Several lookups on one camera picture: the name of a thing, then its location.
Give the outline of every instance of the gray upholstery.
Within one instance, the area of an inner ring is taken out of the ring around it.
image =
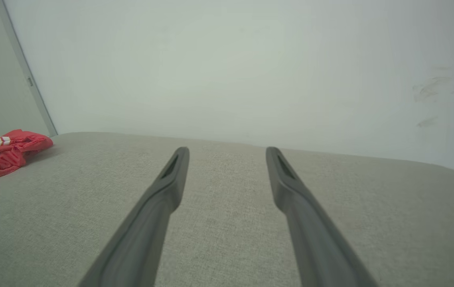
[[[71,133],[0,178],[0,286],[72,286],[179,146],[190,149],[156,285],[299,286],[265,149]],[[454,171],[283,149],[381,286],[454,286]]]

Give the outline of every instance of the red cloth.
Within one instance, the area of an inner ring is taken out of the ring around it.
[[[10,131],[4,136],[10,138],[10,144],[0,146],[0,176],[25,165],[25,156],[36,154],[53,145],[47,136],[22,130]]]

